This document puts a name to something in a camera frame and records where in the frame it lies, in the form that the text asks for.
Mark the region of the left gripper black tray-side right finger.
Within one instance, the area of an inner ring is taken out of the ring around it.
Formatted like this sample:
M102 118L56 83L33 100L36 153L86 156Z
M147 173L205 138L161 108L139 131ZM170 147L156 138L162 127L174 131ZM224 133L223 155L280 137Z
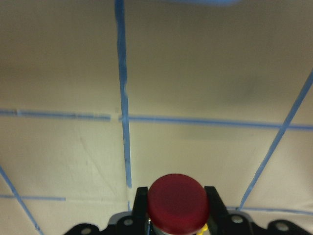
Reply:
M205 186L208 202L209 202L209 227L221 227L224 220L228 216L228 211L224 205L219 193L213 186Z

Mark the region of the left gripper black tray-side left finger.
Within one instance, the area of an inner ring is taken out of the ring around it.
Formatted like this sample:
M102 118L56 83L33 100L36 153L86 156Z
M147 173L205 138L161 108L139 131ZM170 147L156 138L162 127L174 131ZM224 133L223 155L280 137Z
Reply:
M141 227L147 225L147 210L148 210L148 188L139 187L136 190L132 216L136 223Z

